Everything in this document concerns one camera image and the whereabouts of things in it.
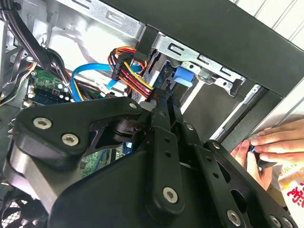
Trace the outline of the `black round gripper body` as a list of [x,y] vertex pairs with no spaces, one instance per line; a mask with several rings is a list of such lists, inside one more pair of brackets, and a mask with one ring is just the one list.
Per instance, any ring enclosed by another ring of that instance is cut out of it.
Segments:
[[180,164],[177,149],[143,150],[68,187],[48,218],[50,228],[227,228],[223,194]]

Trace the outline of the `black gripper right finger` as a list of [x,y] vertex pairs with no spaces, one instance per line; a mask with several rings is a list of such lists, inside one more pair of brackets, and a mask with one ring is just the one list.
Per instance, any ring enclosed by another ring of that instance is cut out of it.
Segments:
[[202,143],[184,122],[180,106],[170,100],[172,131],[177,135],[186,178],[185,200],[196,203],[192,215],[206,219],[204,228],[295,228],[292,217],[216,141]]

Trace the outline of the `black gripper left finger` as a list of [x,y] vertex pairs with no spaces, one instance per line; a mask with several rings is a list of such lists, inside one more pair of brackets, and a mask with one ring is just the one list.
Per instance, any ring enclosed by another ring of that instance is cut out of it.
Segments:
[[177,149],[179,156],[171,99],[154,90],[151,110],[128,97],[24,109],[13,128],[13,168],[50,215],[68,187],[132,152]]

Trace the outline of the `person's left hand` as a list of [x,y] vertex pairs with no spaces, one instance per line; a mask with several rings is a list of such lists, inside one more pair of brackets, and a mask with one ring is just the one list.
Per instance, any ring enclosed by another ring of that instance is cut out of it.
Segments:
[[267,190],[273,177],[273,168],[261,169],[257,165],[257,160],[253,152],[249,151],[249,141],[240,142],[230,155],[255,179],[255,181]]

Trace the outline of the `person's right hand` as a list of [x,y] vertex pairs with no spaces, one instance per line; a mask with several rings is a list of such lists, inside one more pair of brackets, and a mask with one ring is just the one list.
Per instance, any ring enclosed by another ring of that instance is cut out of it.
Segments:
[[263,161],[303,164],[304,120],[263,130],[250,143]]

